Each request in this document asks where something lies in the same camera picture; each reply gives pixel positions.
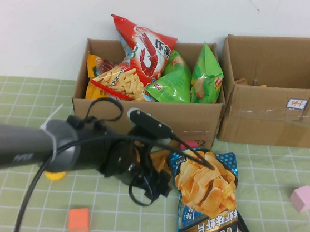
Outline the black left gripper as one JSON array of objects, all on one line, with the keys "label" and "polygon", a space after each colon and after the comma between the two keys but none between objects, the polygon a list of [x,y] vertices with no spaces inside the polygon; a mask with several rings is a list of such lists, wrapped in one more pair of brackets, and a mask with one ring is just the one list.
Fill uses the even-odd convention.
[{"label": "black left gripper", "polygon": [[165,170],[159,172],[155,185],[150,184],[148,177],[153,169],[150,155],[149,145],[129,140],[113,142],[100,173],[107,178],[115,177],[127,186],[143,187],[145,197],[153,203],[160,195],[167,197],[172,188],[169,184],[171,175]]}]

